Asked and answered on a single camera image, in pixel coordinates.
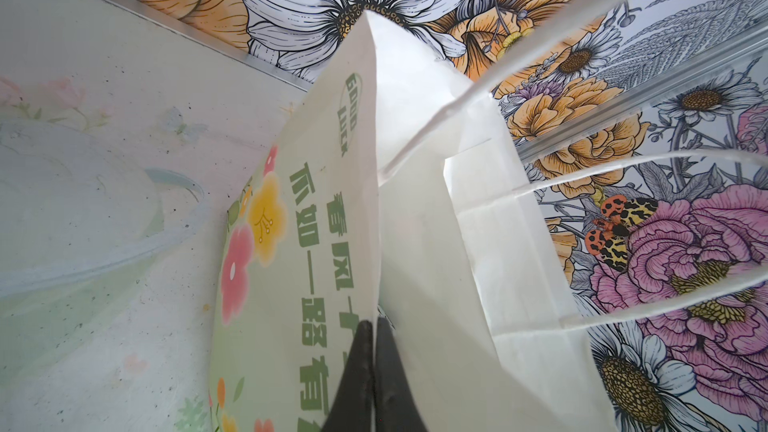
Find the white paper bag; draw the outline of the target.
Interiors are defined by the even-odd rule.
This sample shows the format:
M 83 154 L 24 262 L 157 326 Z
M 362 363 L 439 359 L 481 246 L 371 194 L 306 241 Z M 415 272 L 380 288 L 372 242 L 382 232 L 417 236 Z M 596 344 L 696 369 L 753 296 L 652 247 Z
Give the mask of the white paper bag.
M 394 326 L 431 431 L 767 427 L 767 0 L 243 0 L 312 82 L 229 209 L 213 431 L 318 431 Z

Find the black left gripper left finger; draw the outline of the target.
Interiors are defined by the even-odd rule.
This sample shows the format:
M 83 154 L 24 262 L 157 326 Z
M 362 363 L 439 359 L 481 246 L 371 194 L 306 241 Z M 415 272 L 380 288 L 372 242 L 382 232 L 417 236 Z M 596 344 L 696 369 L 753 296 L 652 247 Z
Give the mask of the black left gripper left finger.
M 374 401 L 373 324 L 361 321 L 322 432 L 369 432 Z

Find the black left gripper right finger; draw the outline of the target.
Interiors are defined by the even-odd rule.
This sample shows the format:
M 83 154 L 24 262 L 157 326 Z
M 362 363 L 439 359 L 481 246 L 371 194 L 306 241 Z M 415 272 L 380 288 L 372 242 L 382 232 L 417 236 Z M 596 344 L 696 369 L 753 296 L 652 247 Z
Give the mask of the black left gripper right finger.
M 388 319 L 379 316 L 375 342 L 375 431 L 426 432 Z

